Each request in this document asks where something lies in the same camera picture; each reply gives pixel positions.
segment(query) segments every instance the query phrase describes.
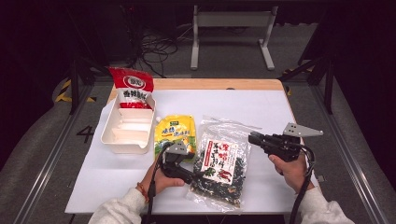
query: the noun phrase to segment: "transparent zip bag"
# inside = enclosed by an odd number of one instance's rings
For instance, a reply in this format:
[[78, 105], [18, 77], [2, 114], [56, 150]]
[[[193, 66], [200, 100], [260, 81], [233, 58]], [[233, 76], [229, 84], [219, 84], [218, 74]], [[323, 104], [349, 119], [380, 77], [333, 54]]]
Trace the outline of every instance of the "transparent zip bag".
[[193, 171], [204, 175], [191, 182], [186, 198], [223, 213], [240, 214], [251, 149], [248, 135], [260, 129], [234, 120], [203, 117]]

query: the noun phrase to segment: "white sleeve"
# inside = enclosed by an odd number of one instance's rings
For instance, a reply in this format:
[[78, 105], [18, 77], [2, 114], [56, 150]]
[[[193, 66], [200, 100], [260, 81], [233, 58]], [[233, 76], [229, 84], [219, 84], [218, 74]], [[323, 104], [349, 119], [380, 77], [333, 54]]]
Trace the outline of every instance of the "white sleeve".
[[123, 198], [111, 199], [98, 207], [93, 213], [90, 224], [97, 223], [134, 223], [140, 224], [141, 210], [145, 207], [145, 197], [135, 189], [129, 189]]
[[327, 202], [318, 188], [306, 192], [300, 204], [302, 223], [354, 223], [344, 215], [338, 202]]

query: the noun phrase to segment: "yellow package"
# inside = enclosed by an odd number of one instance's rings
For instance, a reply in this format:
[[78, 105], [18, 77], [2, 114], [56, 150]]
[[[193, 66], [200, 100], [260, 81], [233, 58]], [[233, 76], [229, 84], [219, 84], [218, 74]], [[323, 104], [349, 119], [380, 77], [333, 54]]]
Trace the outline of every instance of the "yellow package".
[[155, 157], [163, 150], [164, 143], [175, 143], [180, 140], [190, 153], [185, 161], [192, 161], [196, 152], [194, 118], [190, 115], [170, 115], [161, 119], [154, 133]]

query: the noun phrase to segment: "white metal frame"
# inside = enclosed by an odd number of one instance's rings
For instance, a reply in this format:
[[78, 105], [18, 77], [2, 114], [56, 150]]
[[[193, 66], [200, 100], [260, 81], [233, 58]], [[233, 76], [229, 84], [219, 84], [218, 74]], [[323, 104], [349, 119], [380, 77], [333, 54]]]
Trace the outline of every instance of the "white metal frame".
[[246, 27], [265, 27], [264, 39], [259, 39], [259, 45], [262, 49], [262, 55], [268, 70], [274, 70], [275, 66], [268, 50], [268, 41], [274, 26], [277, 7], [271, 11], [255, 12], [198, 12], [198, 6], [194, 6], [193, 15], [193, 44], [191, 54], [191, 70], [198, 69], [199, 38], [198, 27], [229, 27], [229, 26], [246, 26]]

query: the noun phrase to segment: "wrist strap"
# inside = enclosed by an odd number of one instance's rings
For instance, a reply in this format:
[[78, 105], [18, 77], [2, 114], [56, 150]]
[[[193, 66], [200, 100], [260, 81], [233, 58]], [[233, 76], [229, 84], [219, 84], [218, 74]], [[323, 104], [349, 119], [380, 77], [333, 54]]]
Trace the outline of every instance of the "wrist strap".
[[148, 193], [143, 188], [143, 185], [141, 183], [137, 182], [137, 187], [140, 189], [139, 191], [145, 197], [145, 203], [149, 203], [149, 196], [148, 196]]

